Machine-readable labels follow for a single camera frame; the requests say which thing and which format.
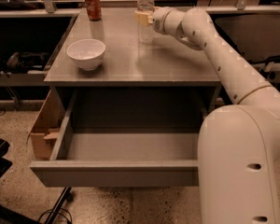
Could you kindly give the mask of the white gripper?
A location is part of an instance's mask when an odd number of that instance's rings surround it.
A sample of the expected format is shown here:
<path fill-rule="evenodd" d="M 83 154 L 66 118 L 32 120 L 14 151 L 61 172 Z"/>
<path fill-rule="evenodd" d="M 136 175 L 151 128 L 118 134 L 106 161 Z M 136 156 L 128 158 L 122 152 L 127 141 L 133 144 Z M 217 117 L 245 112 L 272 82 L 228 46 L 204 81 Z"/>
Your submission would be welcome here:
<path fill-rule="evenodd" d="M 176 19 L 173 18 L 176 9 L 172 7 L 159 7 L 154 12 L 140 11 L 134 12 L 137 22 L 141 26 L 153 25 L 155 32 L 162 35 L 175 35 Z"/>

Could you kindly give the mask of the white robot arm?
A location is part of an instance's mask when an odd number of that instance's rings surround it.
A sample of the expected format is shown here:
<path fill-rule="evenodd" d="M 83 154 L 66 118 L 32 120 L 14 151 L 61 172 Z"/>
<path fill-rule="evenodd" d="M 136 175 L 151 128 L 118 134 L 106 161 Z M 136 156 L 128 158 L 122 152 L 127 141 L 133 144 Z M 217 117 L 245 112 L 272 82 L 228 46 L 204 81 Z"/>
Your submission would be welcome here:
<path fill-rule="evenodd" d="M 202 224 L 280 224 L 280 92 L 217 32 L 208 13 L 138 10 L 136 20 L 202 50 L 231 104 L 211 112 L 198 138 Z"/>

